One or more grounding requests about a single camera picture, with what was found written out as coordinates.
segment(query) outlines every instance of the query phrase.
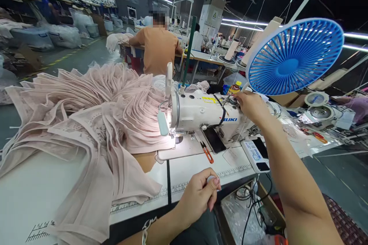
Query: measuring ruler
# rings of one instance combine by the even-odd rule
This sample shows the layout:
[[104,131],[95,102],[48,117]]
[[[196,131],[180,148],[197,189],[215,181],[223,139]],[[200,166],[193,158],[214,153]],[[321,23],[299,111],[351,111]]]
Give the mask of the measuring ruler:
[[[226,177],[232,176],[234,174],[238,174],[238,173],[246,171],[248,169],[252,169],[251,164],[242,165],[242,166],[236,167],[236,168],[230,168],[228,170],[223,170],[223,171],[218,172],[217,175],[219,176],[220,179],[224,179]],[[189,181],[182,182],[180,184],[171,185],[171,194],[183,193],[185,188],[187,187],[188,183],[189,183]]]
[[36,224],[33,226],[33,229],[31,230],[28,238],[26,239],[26,242],[31,242],[37,239],[40,239],[42,237],[46,237],[49,236],[49,234],[47,232],[44,231],[44,229],[48,226],[48,225],[55,225],[55,222],[53,220],[44,222],[44,223],[40,223],[40,224]]
[[[158,195],[144,201],[144,203],[142,205],[149,204],[151,202],[161,200],[161,199],[164,199],[164,198],[167,198],[167,197],[168,197],[168,188],[161,188],[161,191],[158,193]],[[141,206],[141,204],[138,204],[137,202],[134,202],[134,201],[113,205],[111,207],[110,216],[114,215],[114,214],[121,213],[123,211],[134,209],[134,208],[139,207],[139,206]]]
[[[162,188],[161,191],[155,197],[152,197],[152,198],[144,201],[144,203],[142,205],[149,204],[151,202],[161,200],[161,199],[164,199],[164,198],[167,198],[167,197],[168,197],[168,189],[167,188]],[[141,206],[141,205],[138,204],[137,202],[134,202],[134,201],[113,205],[113,206],[111,206],[110,216],[114,215],[114,214],[124,212],[124,211],[127,211],[127,210],[130,210],[130,209],[134,209],[134,208],[139,207],[139,206]],[[47,221],[47,222],[43,222],[43,223],[39,223],[39,224],[34,225],[33,229],[31,230],[31,232],[30,232],[30,234],[29,234],[29,236],[28,236],[25,243],[35,241],[37,239],[49,236],[49,234],[44,231],[44,229],[48,225],[55,225],[55,222],[53,220],[50,220],[50,221]]]

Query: lace fabric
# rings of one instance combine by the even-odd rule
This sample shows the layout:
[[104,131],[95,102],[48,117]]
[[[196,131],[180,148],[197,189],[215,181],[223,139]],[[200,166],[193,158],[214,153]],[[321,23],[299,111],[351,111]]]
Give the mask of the lace fabric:
[[40,73],[23,87],[6,88],[21,126],[3,148],[0,178],[39,151],[65,161],[87,156],[55,224],[46,228],[59,244],[102,243],[112,204],[142,204],[159,193],[161,185],[132,156],[174,146],[159,132],[156,115],[165,96],[153,79],[105,64],[85,75],[76,69],[59,69],[57,77]]

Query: orange shirt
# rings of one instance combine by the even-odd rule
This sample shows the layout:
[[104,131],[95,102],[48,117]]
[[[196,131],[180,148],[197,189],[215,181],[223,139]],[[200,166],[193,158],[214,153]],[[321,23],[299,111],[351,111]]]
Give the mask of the orange shirt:
[[175,35],[164,28],[144,27],[136,37],[145,46],[145,74],[166,75],[169,62],[174,68],[175,49],[179,42]]

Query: hand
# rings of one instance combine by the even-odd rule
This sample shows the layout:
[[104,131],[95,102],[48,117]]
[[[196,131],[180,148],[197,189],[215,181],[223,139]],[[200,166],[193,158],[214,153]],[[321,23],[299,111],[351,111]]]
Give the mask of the hand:
[[236,93],[235,98],[238,100],[242,112],[259,128],[276,121],[260,95],[245,90],[244,93]]
[[[207,184],[207,178],[211,175],[215,178]],[[221,190],[220,179],[212,168],[192,176],[183,196],[174,208],[176,217],[182,221],[184,229],[197,221],[207,207],[212,211],[217,199],[217,190]]]

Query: blue fan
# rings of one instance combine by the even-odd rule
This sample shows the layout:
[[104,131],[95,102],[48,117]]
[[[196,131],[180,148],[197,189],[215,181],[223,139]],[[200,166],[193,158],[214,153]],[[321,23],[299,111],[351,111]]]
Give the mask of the blue fan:
[[249,85],[269,96],[302,89],[334,64],[343,44],[343,30],[332,20],[307,18],[287,24],[251,53]]

